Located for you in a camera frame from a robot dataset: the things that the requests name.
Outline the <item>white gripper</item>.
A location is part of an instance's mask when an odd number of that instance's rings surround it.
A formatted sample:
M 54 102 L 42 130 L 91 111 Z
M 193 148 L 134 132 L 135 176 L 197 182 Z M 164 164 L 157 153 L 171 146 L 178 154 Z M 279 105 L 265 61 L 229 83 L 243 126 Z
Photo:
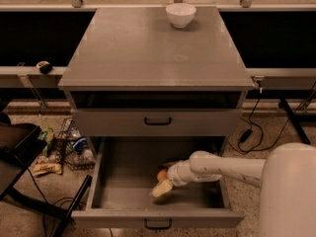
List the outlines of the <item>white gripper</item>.
M 180 178 L 179 174 L 179 168 L 181 167 L 181 164 L 179 162 L 168 162 L 164 163 L 160 166 L 161 169 L 167 170 L 167 178 L 164 181 L 160 181 L 152 190 L 151 195 L 154 198 L 159 198 L 160 196 L 168 193 L 172 188 L 173 185 L 175 187 L 181 187 L 185 183 Z

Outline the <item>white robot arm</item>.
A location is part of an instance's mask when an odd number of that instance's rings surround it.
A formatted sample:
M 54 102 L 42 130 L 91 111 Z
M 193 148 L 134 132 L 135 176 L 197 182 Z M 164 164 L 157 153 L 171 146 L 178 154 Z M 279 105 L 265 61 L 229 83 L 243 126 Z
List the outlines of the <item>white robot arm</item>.
M 190 182 L 228 177 L 260 189 L 258 237 L 316 237 L 316 147 L 286 143 L 265 159 L 196 151 L 157 175 L 155 198 Z

